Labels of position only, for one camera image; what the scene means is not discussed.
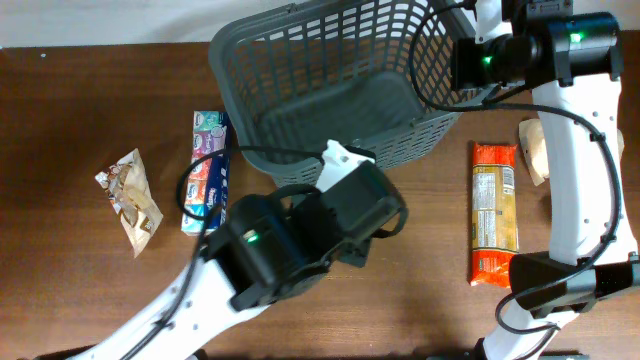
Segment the beige pasta bag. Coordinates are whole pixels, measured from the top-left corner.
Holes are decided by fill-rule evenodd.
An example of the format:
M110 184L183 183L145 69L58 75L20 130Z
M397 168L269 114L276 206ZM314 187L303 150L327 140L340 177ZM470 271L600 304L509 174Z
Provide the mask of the beige pasta bag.
M518 127L520 147L533 184L539 186L550 178L546 140L541 120L526 119Z

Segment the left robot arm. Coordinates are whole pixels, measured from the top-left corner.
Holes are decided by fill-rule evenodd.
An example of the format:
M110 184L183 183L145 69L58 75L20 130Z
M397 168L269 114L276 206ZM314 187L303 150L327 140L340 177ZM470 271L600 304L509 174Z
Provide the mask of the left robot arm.
M372 239L403 229L406 203L373 153L332 141L317 158L316 184L241 198L149 305L102 342L53 358L197 359L225 330L313 287L334 261L363 266Z

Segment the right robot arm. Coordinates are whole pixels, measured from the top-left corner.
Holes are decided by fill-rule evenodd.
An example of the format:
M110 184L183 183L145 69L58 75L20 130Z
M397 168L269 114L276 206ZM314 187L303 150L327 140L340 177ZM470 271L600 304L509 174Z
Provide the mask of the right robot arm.
M536 359L580 314L639 287L618 158L620 29L612 14L575 14L569 1L470 1L467 8L476 35L454 46L453 86L531 89L552 195L550 247L511 260L511 293L474 355Z

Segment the grey plastic shopping basket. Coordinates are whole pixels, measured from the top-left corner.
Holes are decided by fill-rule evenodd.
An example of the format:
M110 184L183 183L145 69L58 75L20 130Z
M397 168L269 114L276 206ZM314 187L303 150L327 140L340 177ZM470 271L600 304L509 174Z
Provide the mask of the grey plastic shopping basket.
M227 24L208 58L245 159L284 186L314 183L332 140L384 169L431 152L485 97L450 85L474 34L449 1L307 1Z

